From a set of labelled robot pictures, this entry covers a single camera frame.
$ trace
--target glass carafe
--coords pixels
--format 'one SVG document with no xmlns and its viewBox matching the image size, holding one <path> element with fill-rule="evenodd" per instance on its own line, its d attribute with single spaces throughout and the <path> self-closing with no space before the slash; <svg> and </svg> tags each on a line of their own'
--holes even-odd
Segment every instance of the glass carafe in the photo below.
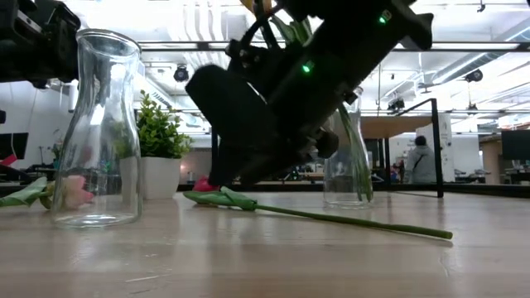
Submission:
<svg viewBox="0 0 530 298">
<path fill-rule="evenodd" d="M 52 216 L 61 227 L 124 224 L 142 212 L 133 79 L 140 47 L 121 34 L 77 33 L 79 100 L 55 180 Z"/>
<path fill-rule="evenodd" d="M 373 188 L 368 153 L 360 129 L 360 98 L 347 109 L 348 116 L 344 117 L 337 110 L 328 121 L 328 129 L 339 137 L 339 149 L 325 160 L 324 202 L 327 207 L 364 209 L 372 202 Z M 345 122 L 351 130 L 345 129 Z"/>
</svg>

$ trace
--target table surface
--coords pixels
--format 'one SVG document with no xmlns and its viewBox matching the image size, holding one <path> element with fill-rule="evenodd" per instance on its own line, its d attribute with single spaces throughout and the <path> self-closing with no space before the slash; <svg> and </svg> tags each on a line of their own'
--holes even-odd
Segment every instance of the table surface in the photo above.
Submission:
<svg viewBox="0 0 530 298">
<path fill-rule="evenodd" d="M 452 242 L 268 212 L 145 203 L 141 221 L 60 230 L 41 207 L 0 209 L 2 297 L 528 297 L 530 201 L 377 194 L 369 210 L 320 193 L 262 204 L 443 228 Z"/>
</svg>

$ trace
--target green stem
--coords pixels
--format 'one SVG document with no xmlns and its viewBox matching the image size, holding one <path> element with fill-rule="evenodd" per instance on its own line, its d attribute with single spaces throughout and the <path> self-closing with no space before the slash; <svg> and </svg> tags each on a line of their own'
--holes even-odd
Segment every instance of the green stem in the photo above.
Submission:
<svg viewBox="0 0 530 298">
<path fill-rule="evenodd" d="M 433 228 L 420 228 L 420 227 L 414 227 L 414 226 L 409 226 L 409 225 L 404 225 L 404 224 L 378 223 L 378 222 L 374 222 L 370 220 L 352 219 L 352 218 L 346 218 L 346 217 L 335 216 L 335 215 L 327 215 L 327 214 L 312 214 L 312 213 L 283 209 L 283 208 L 272 207 L 272 206 L 263 206 L 260 204 L 256 205 L 256 209 L 276 212 L 280 214 L 290 214 L 290 215 L 295 215 L 295 216 L 301 216 L 301 217 L 306 217 L 310 219 L 324 220 L 324 221 L 329 221 L 333 223 L 354 224 L 354 225 L 367 227 L 367 228 L 379 228 L 379 229 L 384 229 L 384 230 L 389 230 L 389 231 L 394 231 L 394 232 L 414 233 L 414 234 L 431 236 L 431 237 L 436 237 L 436 238 L 443 238 L 443 239 L 448 239 L 448 240 L 453 238 L 453 233 L 448 232 L 448 231 L 443 231 L 443 230 L 437 230 Z"/>
</svg>

